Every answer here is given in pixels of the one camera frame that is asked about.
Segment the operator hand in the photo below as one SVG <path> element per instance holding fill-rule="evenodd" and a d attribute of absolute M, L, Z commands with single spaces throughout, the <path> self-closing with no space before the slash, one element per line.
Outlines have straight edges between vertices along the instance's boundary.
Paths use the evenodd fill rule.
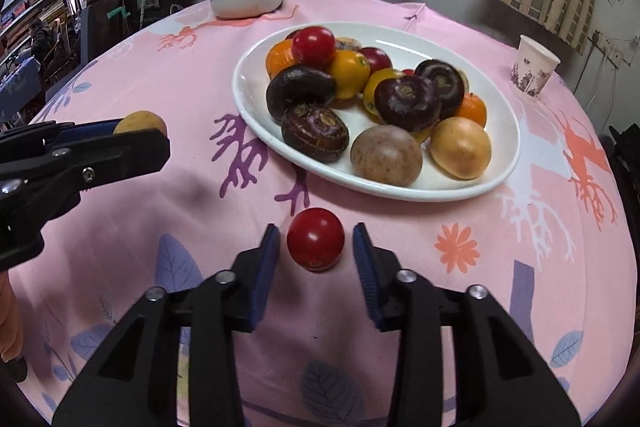
<path fill-rule="evenodd" d="M 9 362 L 22 352 L 24 329 L 8 272 L 1 273 L 0 288 L 0 353 L 1 360 Z"/>

